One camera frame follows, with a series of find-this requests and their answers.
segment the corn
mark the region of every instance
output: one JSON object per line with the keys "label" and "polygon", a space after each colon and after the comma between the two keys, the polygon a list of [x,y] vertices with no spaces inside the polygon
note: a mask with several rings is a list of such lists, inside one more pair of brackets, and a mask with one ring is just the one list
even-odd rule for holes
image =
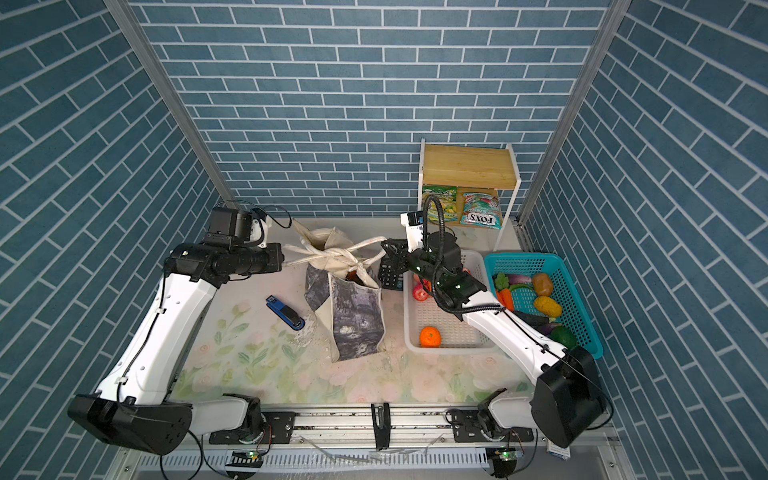
{"label": "corn", "polygon": [[548,296],[538,297],[536,300],[534,300],[533,306],[536,307],[536,310],[539,312],[553,318],[558,318],[563,314],[563,307],[558,305],[557,302]]}

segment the calculator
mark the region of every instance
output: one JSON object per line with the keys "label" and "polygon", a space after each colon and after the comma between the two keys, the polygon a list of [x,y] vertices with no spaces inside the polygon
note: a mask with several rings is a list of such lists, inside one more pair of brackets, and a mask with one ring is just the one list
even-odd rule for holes
{"label": "calculator", "polygon": [[382,283],[382,288],[402,292],[402,273],[395,273],[392,261],[386,255],[382,257],[379,264],[379,281]]}

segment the white plastic basket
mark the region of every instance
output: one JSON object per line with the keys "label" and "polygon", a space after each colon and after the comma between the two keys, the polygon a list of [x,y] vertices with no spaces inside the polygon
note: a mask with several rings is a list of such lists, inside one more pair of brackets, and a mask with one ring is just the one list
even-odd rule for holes
{"label": "white plastic basket", "polygon": [[[474,250],[462,250],[462,263],[472,272],[474,278],[488,287],[488,275],[485,273],[485,264],[480,253]],[[459,321],[451,313],[440,310],[433,298],[423,302],[414,299],[414,280],[411,273],[406,272],[403,275],[402,283],[406,346],[410,350],[428,355],[478,355],[498,350],[496,344],[475,327]],[[420,346],[419,334],[426,326],[434,326],[440,331],[442,341],[439,348]]]}

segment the blue brick wallpaper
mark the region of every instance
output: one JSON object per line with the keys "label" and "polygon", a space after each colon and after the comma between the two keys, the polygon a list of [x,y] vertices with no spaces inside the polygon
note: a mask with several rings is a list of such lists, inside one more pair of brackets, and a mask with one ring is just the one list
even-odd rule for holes
{"label": "blue brick wallpaper", "polygon": [[609,0],[255,3],[131,5],[239,197],[370,217],[416,203],[422,137],[511,142],[521,203]]}
{"label": "blue brick wallpaper", "polygon": [[0,2],[0,478],[103,478],[65,415],[218,198],[101,0]]}
{"label": "blue brick wallpaper", "polygon": [[768,478],[768,4],[633,0],[528,229],[643,478]]}

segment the black motor housing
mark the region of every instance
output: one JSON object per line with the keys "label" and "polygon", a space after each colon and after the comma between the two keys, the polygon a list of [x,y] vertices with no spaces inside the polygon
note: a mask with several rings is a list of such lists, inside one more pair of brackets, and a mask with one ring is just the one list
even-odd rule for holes
{"label": "black motor housing", "polygon": [[67,411],[88,433],[110,445],[156,455],[179,446],[192,424],[189,405],[124,406],[91,395],[76,395]]}
{"label": "black motor housing", "polygon": [[[432,232],[427,236],[424,246],[432,263],[437,263],[437,252],[440,244],[440,232]],[[462,271],[462,249],[456,244],[456,237],[445,232],[442,246],[442,267],[452,273]]]}
{"label": "black motor housing", "polygon": [[559,447],[569,446],[605,410],[599,382],[594,358],[580,346],[546,369],[536,380],[531,400],[541,433]]}

